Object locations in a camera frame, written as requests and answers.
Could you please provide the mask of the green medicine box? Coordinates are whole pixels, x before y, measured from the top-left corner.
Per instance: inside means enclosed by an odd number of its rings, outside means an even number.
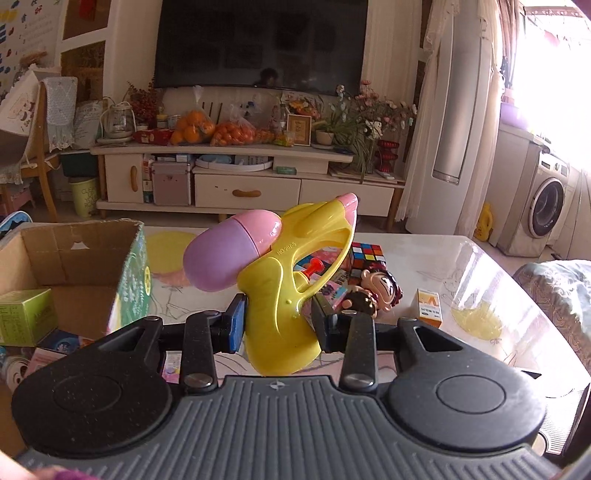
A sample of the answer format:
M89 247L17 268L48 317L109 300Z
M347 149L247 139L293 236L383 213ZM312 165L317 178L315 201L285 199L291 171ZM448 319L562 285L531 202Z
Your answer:
M1 296L1 345L34 347L58 327L50 289L17 290Z

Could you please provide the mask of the yellow toy water gun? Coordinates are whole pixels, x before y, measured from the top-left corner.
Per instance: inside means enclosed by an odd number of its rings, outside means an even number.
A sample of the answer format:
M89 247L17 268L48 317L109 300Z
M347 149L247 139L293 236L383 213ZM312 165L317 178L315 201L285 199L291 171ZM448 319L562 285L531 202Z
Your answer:
M349 253L358 198L346 193L327 202L294 206L283 215L247 210L195 237L183 254L183 271L195 288L231 286L246 295L245 351L264 376L286 376L321 353L318 337L301 313ZM294 266L325 247L339 255L315 281Z

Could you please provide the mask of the pink storage case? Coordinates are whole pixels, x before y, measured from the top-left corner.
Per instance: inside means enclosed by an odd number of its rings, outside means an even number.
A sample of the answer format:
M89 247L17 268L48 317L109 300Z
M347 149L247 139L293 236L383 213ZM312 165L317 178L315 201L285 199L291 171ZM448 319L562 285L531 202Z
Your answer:
M191 204L190 163L156 161L151 169L155 205L188 206Z

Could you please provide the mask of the panda mascot figurine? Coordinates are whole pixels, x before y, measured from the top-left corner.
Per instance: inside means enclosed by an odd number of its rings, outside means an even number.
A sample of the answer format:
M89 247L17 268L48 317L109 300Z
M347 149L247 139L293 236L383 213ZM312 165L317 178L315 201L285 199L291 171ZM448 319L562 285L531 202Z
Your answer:
M13 392L24 380L30 360L23 356L6 356L1 361L1 380Z

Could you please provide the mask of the pink starry box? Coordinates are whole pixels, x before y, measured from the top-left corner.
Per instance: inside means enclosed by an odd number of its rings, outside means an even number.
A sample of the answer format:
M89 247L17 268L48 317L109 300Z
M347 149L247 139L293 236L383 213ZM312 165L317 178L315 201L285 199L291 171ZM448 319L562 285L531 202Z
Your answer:
M44 348L36 348L33 352L31 359L29 360L25 377L30 376L39 369L66 357L66 353L56 352L53 350L47 350Z

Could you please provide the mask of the white standing air conditioner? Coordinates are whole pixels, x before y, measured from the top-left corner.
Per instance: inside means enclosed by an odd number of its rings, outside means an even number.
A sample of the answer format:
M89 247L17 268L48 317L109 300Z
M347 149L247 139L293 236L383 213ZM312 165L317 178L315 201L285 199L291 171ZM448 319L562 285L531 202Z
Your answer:
M497 4L436 1L401 215L414 234L471 235L500 109Z

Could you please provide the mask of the bag of small tangerines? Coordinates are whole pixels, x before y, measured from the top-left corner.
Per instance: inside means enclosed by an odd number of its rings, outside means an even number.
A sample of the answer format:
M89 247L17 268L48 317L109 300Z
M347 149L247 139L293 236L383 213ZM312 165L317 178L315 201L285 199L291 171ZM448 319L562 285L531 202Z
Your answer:
M241 107L229 106L228 119L219 123L211 137L211 146L243 146L254 142L256 128L243 116Z

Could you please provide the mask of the black television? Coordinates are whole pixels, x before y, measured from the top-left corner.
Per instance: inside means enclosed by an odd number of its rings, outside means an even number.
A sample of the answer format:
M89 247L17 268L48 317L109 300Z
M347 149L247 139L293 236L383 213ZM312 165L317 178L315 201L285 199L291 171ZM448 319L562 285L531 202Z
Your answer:
M158 26L158 88L257 87L356 93L366 1L165 1Z

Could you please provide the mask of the red candle holder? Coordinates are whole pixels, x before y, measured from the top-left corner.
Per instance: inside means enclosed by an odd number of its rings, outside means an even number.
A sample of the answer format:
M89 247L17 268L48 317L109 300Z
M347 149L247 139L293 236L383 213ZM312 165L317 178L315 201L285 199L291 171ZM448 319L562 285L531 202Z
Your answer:
M377 146L377 169L383 173L393 173L394 163L399 158L398 150L400 143L391 140L379 140Z

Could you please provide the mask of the bag of large oranges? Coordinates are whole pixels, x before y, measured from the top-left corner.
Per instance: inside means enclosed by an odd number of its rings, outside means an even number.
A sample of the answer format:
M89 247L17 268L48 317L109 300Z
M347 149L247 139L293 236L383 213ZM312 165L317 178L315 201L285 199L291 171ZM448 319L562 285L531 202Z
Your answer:
M176 119L169 139L169 144L172 146L207 143L214 135L216 124L200 104L204 88L193 86L191 93L194 107Z

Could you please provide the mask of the green white cardboard carton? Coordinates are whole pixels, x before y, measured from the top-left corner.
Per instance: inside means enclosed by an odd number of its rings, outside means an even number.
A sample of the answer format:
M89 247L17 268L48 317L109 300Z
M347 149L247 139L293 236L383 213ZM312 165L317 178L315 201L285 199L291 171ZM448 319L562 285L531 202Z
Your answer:
M136 221L31 223L4 240L1 296L50 289L56 329L93 340L25 377L13 392L1 380L5 453L34 448L90 458L129 446L158 425L171 397L138 349L150 288L145 234ZM1 345L1 361L30 360L37 345Z

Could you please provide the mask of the pink toy box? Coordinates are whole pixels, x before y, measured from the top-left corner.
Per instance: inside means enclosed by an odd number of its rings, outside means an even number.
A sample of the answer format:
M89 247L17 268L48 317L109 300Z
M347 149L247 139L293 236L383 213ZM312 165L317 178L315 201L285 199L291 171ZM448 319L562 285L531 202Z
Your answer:
M322 248L298 260L294 266L294 270L303 273L305 278L307 278L308 284L312 285L318 282L322 275L325 275L329 267L335 263L339 253L341 253L341 249L339 248ZM332 309L339 310L339 305L341 305L342 300L349 290L348 281L348 271L339 267L331 279L322 286L320 293Z

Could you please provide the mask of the potted flower plant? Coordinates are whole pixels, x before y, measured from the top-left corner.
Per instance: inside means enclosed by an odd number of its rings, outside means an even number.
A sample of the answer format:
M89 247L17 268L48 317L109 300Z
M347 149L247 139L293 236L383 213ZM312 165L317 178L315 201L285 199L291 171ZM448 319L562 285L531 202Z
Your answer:
M418 107L377 94L370 81L362 80L359 92L349 94L346 87L335 87L337 101L329 104L328 114L312 125L314 131L332 133L332 144L353 155L352 169L363 182L375 169L378 143L411 128Z

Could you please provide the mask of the orange white medicine box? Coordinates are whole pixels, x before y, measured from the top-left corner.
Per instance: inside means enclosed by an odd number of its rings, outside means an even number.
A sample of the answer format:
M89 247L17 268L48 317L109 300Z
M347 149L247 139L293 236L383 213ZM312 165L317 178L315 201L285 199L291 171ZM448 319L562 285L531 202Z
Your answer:
M441 300L437 292L418 289L416 295L417 318L435 328L443 324Z

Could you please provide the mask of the glass kettle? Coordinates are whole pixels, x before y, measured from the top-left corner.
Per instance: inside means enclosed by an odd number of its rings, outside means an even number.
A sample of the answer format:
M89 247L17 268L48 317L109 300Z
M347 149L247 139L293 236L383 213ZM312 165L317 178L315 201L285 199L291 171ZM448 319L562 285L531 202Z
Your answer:
M131 104L110 101L100 116L96 142L100 145L126 143L132 140L135 131L136 120Z

